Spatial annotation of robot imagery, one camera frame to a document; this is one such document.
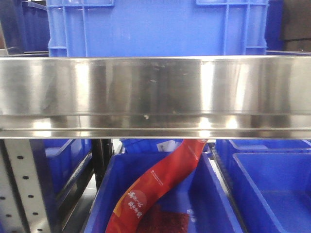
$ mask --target white label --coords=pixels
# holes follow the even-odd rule
[[[162,142],[156,145],[158,151],[162,152],[172,152],[176,150],[177,147],[179,147],[181,143],[175,142],[174,140],[169,140],[166,142]]]

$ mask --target blue plastic bin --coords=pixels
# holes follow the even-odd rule
[[[0,233],[5,233],[4,230],[3,230],[3,227],[1,225],[1,222],[0,222]]]
[[[85,233],[103,233],[119,198],[166,152],[121,154],[112,157],[92,207]],[[158,204],[164,211],[188,213],[189,233],[242,233],[229,201],[203,154],[198,168]]]
[[[250,233],[311,232],[311,154],[235,154],[233,195]]]
[[[25,51],[48,51],[50,39],[47,7],[22,0],[14,0],[19,30]]]
[[[269,0],[266,41],[269,50],[283,50],[281,40],[282,17],[284,0]]]
[[[50,56],[265,54],[268,0],[47,0]]]
[[[91,139],[84,139],[85,142],[85,154],[88,154],[92,150],[92,141]]]
[[[120,139],[127,153],[163,152],[168,143],[182,143],[182,139]]]
[[[308,153],[311,143],[307,140],[216,140],[216,150],[230,172],[234,153]]]
[[[44,144],[51,169],[54,192],[58,193],[85,158],[85,140],[47,139],[44,140]]]

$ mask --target snack package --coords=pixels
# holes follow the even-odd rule
[[[205,140],[185,139],[170,155],[139,177],[118,201],[106,233],[135,233],[144,214],[198,165]]]
[[[159,204],[148,210],[136,233],[188,233],[189,215],[162,211]]]

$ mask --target metal rack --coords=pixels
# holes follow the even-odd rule
[[[78,180],[76,197],[94,169],[103,177],[112,151],[99,138],[311,138],[310,73],[309,56],[0,58],[0,219],[61,232]],[[31,140],[46,137],[94,138],[97,166],[89,155],[58,197]]]

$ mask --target reflective metal surface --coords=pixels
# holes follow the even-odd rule
[[[307,51],[277,51],[268,50],[267,55],[282,55],[282,56],[311,56],[311,52]]]
[[[10,57],[48,57],[48,52],[24,52],[23,54],[11,54]]]
[[[1,58],[0,137],[311,138],[311,57]]]

